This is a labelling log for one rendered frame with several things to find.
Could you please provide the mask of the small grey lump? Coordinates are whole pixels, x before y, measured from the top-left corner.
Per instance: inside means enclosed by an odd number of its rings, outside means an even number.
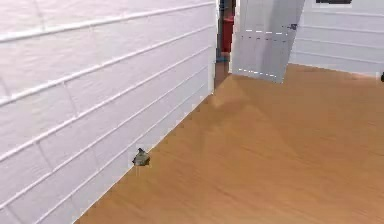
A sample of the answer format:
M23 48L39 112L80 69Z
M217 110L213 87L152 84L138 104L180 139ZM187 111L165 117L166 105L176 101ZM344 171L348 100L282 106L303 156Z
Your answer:
M135 166L146 166L150 163L150 155L142 148L138 149L138 153L132 160Z

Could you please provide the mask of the red cabinet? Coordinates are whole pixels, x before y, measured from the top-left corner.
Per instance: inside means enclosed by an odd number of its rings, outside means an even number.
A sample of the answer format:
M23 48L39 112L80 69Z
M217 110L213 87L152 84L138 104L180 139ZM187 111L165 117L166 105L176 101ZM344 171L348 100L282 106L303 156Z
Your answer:
M225 17L223 20L222 51L230 52L232 43L234 17Z

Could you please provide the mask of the white room door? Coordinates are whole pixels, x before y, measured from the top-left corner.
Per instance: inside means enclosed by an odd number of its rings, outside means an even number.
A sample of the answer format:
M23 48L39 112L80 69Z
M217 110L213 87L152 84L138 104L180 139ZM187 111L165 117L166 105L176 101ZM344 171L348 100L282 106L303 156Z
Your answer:
M236 0L229 70L282 83L305 0Z

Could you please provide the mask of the dark framed picture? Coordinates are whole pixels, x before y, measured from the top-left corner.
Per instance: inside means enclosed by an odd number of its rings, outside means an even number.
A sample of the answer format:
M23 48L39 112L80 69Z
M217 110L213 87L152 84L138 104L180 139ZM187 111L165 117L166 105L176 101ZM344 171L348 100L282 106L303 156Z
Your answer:
M314 0L314 4L321 8L348 8L352 0Z

